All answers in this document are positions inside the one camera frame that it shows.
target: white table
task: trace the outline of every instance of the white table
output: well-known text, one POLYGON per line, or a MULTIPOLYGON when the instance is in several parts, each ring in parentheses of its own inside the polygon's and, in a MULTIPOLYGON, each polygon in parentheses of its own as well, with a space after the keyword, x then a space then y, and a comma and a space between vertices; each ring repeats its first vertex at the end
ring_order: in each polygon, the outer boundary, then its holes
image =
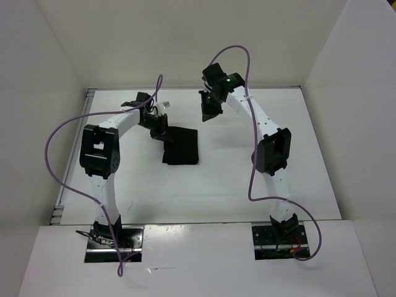
MULTIPOLYGON (((153 90, 141 90, 152 93, 153 90)), ((96 91, 87 111, 119 110, 135 100, 137 90, 96 91)), ((252 90, 256 101, 279 126, 291 131, 287 168, 290 199, 303 204, 318 220, 341 219, 314 129, 298 88, 252 90)), ((125 224, 259 222, 269 220, 271 202, 248 201, 253 133, 239 116, 223 104, 224 113, 201 121, 198 90, 161 90, 160 101, 169 101, 170 126, 198 130, 199 158, 196 166, 163 164, 163 144, 149 131, 133 127, 120 140, 121 165, 116 173, 116 201, 125 224)), ((98 124, 107 116, 88 119, 98 124)), ((92 193, 78 162, 80 142, 72 157, 67 183, 92 193)), ((254 197, 267 195, 258 174, 254 197)), ((92 224, 93 202, 63 191, 62 225, 92 224)), ((296 210, 301 220, 309 217, 296 210)))
MULTIPOLYGON (((323 245, 308 262, 254 260, 251 224, 147 225, 142 262, 85 264, 88 226, 41 227, 19 297, 375 297, 350 221, 321 221, 323 245)), ((306 222, 311 250, 317 231, 306 222)))

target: wall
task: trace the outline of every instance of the wall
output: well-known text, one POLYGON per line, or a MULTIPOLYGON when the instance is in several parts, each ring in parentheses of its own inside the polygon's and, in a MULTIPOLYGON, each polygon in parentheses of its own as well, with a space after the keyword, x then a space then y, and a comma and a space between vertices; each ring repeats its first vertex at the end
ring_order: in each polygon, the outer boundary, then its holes
MULTIPOLYGON (((31 0, 0 1, 0 102, 0 287, 13 297, 59 191, 44 166, 45 140, 84 102, 79 79, 31 0)), ((61 176, 75 129, 63 130, 51 147, 61 176)))
MULTIPOLYGON (((346 0, 38 0, 88 87, 201 86, 225 46, 251 50, 251 85, 301 85, 346 0)), ((226 72, 244 71, 243 52, 226 72)))
POLYGON ((396 13, 348 0, 303 85, 343 218, 355 221, 379 296, 394 296, 396 13))

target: folded black cloth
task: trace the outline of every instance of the folded black cloth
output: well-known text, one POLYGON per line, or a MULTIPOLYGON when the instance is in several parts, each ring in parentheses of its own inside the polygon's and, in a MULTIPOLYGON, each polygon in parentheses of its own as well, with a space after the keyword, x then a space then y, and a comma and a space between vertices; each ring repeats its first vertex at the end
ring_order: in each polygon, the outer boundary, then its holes
POLYGON ((198 130, 168 127, 167 133, 173 141, 163 143, 162 163, 169 165, 198 164, 198 130))

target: purple cable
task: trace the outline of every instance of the purple cable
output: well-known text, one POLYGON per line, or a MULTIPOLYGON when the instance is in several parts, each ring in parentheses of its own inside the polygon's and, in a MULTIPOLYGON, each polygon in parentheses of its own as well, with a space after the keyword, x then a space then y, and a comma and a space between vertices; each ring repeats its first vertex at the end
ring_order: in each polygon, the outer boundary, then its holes
POLYGON ((107 222, 108 222, 108 224, 109 224, 109 229, 110 229, 111 237, 112 237, 112 239, 113 239, 113 241, 114 241, 114 247, 115 247, 115 249, 116 249, 116 253, 117 253, 117 257, 118 257, 119 265, 118 265, 118 269, 117 269, 117 274, 118 274, 119 277, 122 277, 123 274, 124 274, 123 263, 124 263, 126 260, 128 260, 130 257, 132 257, 133 255, 137 254, 138 252, 132 253, 131 255, 127 256, 125 259, 122 258, 121 253, 120 253, 119 248, 118 248, 118 245, 117 245, 116 235, 115 235, 115 233, 114 233, 113 226, 111 225, 110 217, 109 217, 109 215, 108 215, 108 213, 107 213, 106 208, 103 206, 103 204, 102 204, 98 199, 96 199, 96 198, 94 198, 93 196, 88 195, 88 194, 86 194, 86 193, 84 193, 84 192, 82 192, 82 191, 79 191, 79 190, 77 190, 77 189, 74 189, 73 187, 68 186, 67 184, 65 184, 64 182, 62 182, 62 181, 54 174, 54 172, 53 172, 52 169, 51 169, 50 162, 48 161, 48 148, 49 148, 49 146, 50 146, 51 139, 54 137, 55 133, 57 133, 57 132, 60 130, 60 128, 62 128, 62 127, 65 126, 66 124, 69 124, 70 122, 75 121, 76 119, 85 118, 85 117, 87 117, 87 116, 99 116, 99 115, 104 115, 104 114, 121 114, 121 113, 128 113, 128 112, 130 112, 130 111, 132 111, 132 110, 136 110, 136 109, 138 109, 138 108, 141 108, 141 107, 145 106, 147 103, 149 103, 149 102, 153 99, 154 96, 157 95, 157 93, 158 93, 158 91, 159 91, 159 89, 160 89, 160 87, 161 87, 161 85, 162 85, 162 80, 163 80, 163 76, 162 76, 162 74, 160 74, 160 75, 158 76, 157 87, 156 87, 156 89, 155 89, 155 92, 153 93, 153 95, 150 96, 149 99, 147 99, 146 101, 144 101, 142 104, 140 104, 140 105, 138 105, 138 106, 136 106, 136 107, 133 107, 133 108, 131 108, 131 109, 129 109, 129 110, 122 110, 122 111, 103 111, 103 112, 100 112, 100 113, 87 113, 87 114, 82 114, 82 115, 80 115, 80 116, 75 116, 74 118, 68 119, 67 121, 64 121, 62 124, 60 124, 58 127, 56 127, 55 130, 52 131, 52 133, 49 135, 49 137, 48 137, 48 139, 47 139, 47 141, 46 141, 46 144, 45 144, 45 149, 44 149, 45 166, 47 167, 47 170, 48 170, 49 174, 52 176, 52 178, 53 178, 58 184, 60 184, 61 186, 65 187, 66 189, 68 189, 68 190, 70 190, 70 191, 72 191, 72 192, 75 192, 75 193, 77 193, 77 194, 80 194, 80 195, 82 195, 82 196, 85 196, 85 197, 91 199, 92 201, 94 201, 95 203, 97 203, 97 204, 100 206, 100 208, 103 210, 103 213, 105 214, 105 217, 106 217, 107 222))
POLYGON ((242 45, 230 45, 230 46, 227 46, 226 48, 223 48, 220 52, 218 52, 218 54, 211 60, 211 62, 210 62, 209 65, 212 65, 213 62, 219 57, 219 55, 221 55, 222 53, 224 53, 226 50, 229 50, 230 48, 240 48, 240 49, 242 49, 242 50, 245 51, 246 56, 247 56, 247 67, 246 67, 246 75, 245 75, 245 96, 246 96, 246 98, 247 98, 247 103, 249 104, 250 111, 251 111, 251 113, 252 113, 253 130, 254 130, 254 156, 253 156, 253 168, 252 168, 252 173, 251 173, 251 175, 250 175, 249 190, 248 190, 248 192, 247 192, 247 197, 249 198, 249 200, 250 200, 251 202, 263 201, 263 200, 281 200, 281 201, 287 201, 287 202, 289 202, 289 203, 291 203, 291 204, 294 204, 295 206, 299 207, 300 209, 304 210, 305 213, 311 218, 312 222, 314 222, 314 224, 315 224, 315 226, 316 226, 317 234, 319 235, 319 244, 317 245, 317 248, 316 248, 315 252, 314 252, 312 255, 310 255, 309 257, 307 257, 307 258, 297 258, 297 257, 295 256, 295 254, 296 254, 296 252, 298 252, 298 250, 295 251, 294 253, 292 253, 292 255, 293 255, 293 257, 294 257, 296 260, 299 260, 299 261, 307 261, 307 260, 310 260, 310 259, 312 259, 313 257, 315 257, 315 256, 317 255, 317 253, 319 252, 319 250, 321 249, 321 246, 322 246, 322 232, 321 232, 321 229, 319 228, 319 225, 317 224, 317 221, 314 219, 314 217, 311 215, 311 213, 310 213, 305 207, 303 207, 301 204, 299 204, 299 203, 297 203, 297 202, 294 202, 294 201, 292 201, 292 200, 289 200, 289 199, 287 199, 287 198, 284 198, 284 197, 268 196, 268 197, 261 197, 261 198, 252 198, 252 188, 253 188, 253 182, 254 182, 254 175, 255 175, 255 173, 256 173, 256 168, 257 168, 258 132, 257 132, 257 125, 256 125, 256 116, 255 116, 255 114, 254 114, 254 109, 253 109, 252 103, 251 103, 250 98, 249 98, 249 92, 247 91, 247 90, 248 90, 248 85, 247 85, 248 83, 247 83, 247 81, 248 81, 248 78, 249 78, 249 71, 250 71, 250 54, 249 54, 248 49, 245 48, 245 47, 242 46, 242 45))

